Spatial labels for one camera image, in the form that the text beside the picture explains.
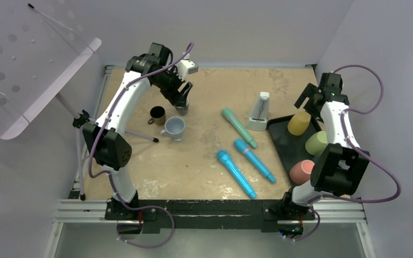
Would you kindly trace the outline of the brown mug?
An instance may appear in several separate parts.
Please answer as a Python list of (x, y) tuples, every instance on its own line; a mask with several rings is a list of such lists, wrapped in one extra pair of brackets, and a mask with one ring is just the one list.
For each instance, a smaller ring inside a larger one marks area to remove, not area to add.
[(156, 124), (163, 126), (166, 122), (165, 109), (162, 106), (155, 106), (150, 110), (150, 119), (147, 121), (149, 125)]

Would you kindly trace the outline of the yellow cup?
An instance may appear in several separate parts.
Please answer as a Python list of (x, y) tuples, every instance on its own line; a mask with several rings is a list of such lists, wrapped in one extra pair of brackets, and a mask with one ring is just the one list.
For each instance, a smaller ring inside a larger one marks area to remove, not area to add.
[(308, 128), (311, 121), (311, 115), (302, 110), (294, 114), (290, 119), (287, 129), (294, 136), (302, 135)]

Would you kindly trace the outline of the dark blue-grey mug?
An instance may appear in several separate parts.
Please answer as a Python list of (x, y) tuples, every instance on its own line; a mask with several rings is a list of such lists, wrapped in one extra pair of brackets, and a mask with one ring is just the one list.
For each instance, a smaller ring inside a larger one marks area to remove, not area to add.
[(182, 103), (179, 106), (175, 106), (175, 110), (180, 116), (187, 115), (189, 111), (189, 102), (186, 101), (185, 103)]

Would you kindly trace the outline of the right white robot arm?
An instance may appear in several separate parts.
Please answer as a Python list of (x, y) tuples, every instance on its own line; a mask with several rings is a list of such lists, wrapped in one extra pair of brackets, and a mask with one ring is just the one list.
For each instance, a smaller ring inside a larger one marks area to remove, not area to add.
[(310, 181), (284, 194), (280, 211), (288, 219), (323, 197), (353, 195), (368, 167), (367, 151), (359, 153), (353, 134), (347, 133), (351, 128), (346, 113), (349, 101), (342, 89), (339, 74), (323, 73), (318, 86), (309, 83), (294, 104), (324, 123), (327, 146), (313, 167)]

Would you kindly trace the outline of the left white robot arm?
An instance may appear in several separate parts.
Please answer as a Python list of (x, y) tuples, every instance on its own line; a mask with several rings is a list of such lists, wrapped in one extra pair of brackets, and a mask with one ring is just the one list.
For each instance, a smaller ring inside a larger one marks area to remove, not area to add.
[(118, 213), (126, 220), (134, 219), (141, 209), (127, 168), (132, 154), (132, 147), (124, 138), (127, 123), (152, 86), (180, 115), (187, 114), (193, 84), (186, 77), (198, 71), (197, 64), (189, 59), (193, 47), (194, 43), (189, 43), (181, 57), (175, 59), (171, 49), (153, 42), (147, 53), (131, 57), (108, 107), (95, 122), (83, 125), (90, 154), (88, 174), (91, 178), (108, 176), (112, 199), (119, 202)]

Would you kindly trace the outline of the light grey mug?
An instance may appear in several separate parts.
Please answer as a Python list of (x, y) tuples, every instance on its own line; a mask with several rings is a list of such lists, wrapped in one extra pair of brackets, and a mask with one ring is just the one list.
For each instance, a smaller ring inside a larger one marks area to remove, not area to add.
[(170, 117), (164, 124), (164, 129), (160, 134), (164, 137), (170, 137), (175, 142), (180, 142), (185, 138), (186, 124), (181, 117)]

